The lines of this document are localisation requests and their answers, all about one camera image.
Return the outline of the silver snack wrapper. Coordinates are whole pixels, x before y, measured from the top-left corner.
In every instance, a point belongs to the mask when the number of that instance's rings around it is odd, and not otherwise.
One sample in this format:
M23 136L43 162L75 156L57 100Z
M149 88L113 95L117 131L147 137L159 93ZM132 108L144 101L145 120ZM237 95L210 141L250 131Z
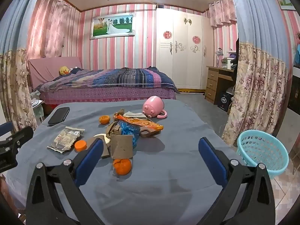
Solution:
M82 128L65 127L47 148L59 153L69 151L84 131Z

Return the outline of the orange bottle cap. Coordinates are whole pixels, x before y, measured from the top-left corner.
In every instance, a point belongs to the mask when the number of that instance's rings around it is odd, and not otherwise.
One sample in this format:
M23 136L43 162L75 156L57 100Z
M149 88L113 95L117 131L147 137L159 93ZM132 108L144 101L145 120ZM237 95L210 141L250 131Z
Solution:
M74 144L74 149L77 152L81 152L87 149L87 143L85 140L76 141Z

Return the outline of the brown cardboard piece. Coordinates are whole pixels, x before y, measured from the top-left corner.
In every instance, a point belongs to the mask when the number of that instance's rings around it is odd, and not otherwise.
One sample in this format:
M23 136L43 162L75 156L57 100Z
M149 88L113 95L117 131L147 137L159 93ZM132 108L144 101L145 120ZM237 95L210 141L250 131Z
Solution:
M115 159L128 159L133 157L133 136L114 135L110 138L111 157Z

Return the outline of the brown paper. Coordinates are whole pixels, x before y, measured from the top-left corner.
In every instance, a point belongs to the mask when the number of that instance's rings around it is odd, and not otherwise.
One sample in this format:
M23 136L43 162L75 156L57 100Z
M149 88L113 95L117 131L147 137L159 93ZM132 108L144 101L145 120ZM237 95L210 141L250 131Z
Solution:
M111 136L115 135L121 135L122 134L122 128L119 125L118 121L115 121L111 123L107 128L106 128L106 137L111 138Z

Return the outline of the blue plastic bag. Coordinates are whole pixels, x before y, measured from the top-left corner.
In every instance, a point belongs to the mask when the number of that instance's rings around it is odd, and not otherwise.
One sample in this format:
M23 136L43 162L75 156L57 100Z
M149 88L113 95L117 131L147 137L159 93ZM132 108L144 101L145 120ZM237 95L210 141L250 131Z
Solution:
M137 125L133 125L127 123L125 121L120 120L118 122L119 126L121 127L121 134L122 135L132 135L132 145L133 149L137 146L137 141L140 137L140 127Z

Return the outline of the orange snack bag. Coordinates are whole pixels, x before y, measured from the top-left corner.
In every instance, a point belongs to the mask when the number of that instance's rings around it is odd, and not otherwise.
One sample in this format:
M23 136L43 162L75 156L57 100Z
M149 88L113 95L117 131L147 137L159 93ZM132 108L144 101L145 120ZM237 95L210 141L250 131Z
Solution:
M137 126L140 126L140 127L151 128L155 131L161 131L161 130L164 129L163 125L160 125L158 123L155 123L155 122L147 120L147 119L138 119L138 118L132 118L132 117L125 117L125 116L120 115L120 114L115 115L114 119L118 119L118 120L127 122L131 125L137 125Z

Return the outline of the beige cloth pouch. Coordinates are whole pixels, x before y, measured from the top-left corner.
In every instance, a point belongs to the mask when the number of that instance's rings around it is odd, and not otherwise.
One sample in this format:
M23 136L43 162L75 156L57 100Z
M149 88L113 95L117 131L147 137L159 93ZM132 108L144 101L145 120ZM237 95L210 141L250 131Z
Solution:
M130 111L124 113L123 116L129 118L147 119L147 117L143 113L133 113Z

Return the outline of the floral curtain left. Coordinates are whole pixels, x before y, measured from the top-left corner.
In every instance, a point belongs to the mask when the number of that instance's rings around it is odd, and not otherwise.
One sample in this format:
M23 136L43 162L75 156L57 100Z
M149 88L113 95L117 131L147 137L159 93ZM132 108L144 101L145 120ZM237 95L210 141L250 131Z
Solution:
M13 0L1 19L1 107L13 130L36 129L27 81L27 37L37 0Z

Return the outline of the floral curtain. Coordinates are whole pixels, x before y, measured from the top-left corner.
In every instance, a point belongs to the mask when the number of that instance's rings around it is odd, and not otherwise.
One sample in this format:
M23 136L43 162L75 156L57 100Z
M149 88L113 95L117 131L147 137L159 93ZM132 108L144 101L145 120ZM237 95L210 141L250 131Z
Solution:
M36 129L27 81L27 37L37 0L13 0L1 19L1 107L13 130Z
M233 0L239 49L233 102L223 141L232 146L245 130L273 133L287 92L289 50L276 0Z

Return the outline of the light blue plastic basket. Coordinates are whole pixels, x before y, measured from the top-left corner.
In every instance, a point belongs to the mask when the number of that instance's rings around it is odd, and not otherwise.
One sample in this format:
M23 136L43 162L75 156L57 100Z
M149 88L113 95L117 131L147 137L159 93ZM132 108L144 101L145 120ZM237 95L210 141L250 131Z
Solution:
M263 163L271 179L283 174L289 164L285 146L276 137L260 130L246 130L239 135L237 154L247 166Z

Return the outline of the bed with striped quilt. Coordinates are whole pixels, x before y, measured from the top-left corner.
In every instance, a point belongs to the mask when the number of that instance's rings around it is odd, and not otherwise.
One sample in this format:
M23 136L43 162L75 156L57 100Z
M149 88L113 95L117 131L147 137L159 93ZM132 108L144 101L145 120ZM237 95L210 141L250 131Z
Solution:
M67 66L68 75L59 69ZM132 69L82 69L78 57L50 57L28 61L32 86L45 104L120 102L145 100L152 95L175 99L174 82L156 67Z

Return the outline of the yellow duck plush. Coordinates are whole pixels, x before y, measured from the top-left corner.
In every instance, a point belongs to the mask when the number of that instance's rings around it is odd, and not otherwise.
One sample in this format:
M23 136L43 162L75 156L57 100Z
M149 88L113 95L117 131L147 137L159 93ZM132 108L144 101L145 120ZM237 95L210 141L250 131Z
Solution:
M60 67L60 69L59 69L59 74L60 74L61 76L68 75L69 73L70 73L70 70L68 69L67 66L62 66L62 67Z

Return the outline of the floral curtain right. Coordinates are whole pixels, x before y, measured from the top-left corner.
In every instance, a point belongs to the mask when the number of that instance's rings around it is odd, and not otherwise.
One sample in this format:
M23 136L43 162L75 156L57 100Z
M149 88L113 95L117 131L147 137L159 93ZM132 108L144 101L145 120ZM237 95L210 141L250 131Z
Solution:
M223 141L232 146L245 130L273 133L287 92L289 50L276 0L233 0L239 49L233 102Z

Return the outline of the black box under desk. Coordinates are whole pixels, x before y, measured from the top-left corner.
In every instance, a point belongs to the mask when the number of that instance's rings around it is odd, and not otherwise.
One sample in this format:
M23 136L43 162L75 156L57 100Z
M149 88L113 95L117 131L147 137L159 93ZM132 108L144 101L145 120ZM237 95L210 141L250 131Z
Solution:
M222 92L218 99L218 107L225 112L228 112L229 106L232 103L233 95L227 92Z

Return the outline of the pink window curtain left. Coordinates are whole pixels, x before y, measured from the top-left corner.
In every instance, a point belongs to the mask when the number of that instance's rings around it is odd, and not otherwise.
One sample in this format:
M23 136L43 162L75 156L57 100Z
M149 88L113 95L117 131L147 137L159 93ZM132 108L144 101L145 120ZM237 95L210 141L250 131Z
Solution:
M27 59L63 56L79 15L64 0L37 0L28 30Z

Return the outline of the pink window curtain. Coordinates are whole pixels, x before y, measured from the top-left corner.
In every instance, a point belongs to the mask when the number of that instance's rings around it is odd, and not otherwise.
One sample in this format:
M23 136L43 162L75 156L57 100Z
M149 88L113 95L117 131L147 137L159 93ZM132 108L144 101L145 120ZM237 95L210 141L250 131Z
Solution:
M63 56L79 15L64 0L37 0L28 30L27 59Z
M223 26L237 21L233 0L218 0L208 5L212 27Z

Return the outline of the wooden desk with drawers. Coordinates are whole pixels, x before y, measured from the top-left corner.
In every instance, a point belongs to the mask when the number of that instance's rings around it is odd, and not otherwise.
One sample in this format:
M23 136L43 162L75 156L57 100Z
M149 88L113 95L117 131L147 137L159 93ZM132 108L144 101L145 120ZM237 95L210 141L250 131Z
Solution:
M234 70L221 67L208 68L205 99L214 105L218 104L221 93L234 86L232 79Z

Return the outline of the pink pig mug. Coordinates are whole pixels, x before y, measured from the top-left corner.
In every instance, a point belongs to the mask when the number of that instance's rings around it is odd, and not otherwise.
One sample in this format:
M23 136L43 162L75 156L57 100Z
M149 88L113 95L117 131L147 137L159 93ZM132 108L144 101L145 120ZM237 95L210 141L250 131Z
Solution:
M142 106L142 113L148 118L167 118L167 112L164 110L164 102L156 95L146 100Z

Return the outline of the desk lamp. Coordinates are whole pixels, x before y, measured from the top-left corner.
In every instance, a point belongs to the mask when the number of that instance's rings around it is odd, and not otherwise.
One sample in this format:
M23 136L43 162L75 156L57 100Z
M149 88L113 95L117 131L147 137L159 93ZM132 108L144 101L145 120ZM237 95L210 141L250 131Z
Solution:
M222 48L218 48L217 51L215 52L216 56L217 56L217 61L216 61L216 67L220 67L221 65L221 61L223 59L223 50Z

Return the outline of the framed wedding photo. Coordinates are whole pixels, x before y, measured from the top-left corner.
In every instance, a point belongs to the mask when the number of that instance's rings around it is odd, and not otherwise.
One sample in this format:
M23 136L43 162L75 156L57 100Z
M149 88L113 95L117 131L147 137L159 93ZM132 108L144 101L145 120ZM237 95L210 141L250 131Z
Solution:
M135 36L135 13L119 13L92 18L90 39Z

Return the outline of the white wardrobe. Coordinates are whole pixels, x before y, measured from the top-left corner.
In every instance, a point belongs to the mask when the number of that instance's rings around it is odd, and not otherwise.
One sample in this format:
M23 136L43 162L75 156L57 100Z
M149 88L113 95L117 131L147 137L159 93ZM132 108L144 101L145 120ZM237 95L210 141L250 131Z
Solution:
M173 9L156 10L156 67L178 89L205 90L214 63L214 35L204 16Z

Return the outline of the pink window curtain right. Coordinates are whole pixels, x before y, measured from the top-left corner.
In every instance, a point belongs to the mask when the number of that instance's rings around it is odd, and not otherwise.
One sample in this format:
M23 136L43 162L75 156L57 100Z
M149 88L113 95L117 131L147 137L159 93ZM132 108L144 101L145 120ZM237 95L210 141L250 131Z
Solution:
M212 27L223 26L237 21L233 0L218 0L208 5Z

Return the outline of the small wall picture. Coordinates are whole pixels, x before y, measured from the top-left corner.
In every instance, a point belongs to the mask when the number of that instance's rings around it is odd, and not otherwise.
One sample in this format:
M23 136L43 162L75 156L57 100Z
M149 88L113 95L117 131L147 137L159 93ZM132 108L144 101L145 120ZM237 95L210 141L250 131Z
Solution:
M290 0L278 0L278 3L280 5L281 10L296 10Z

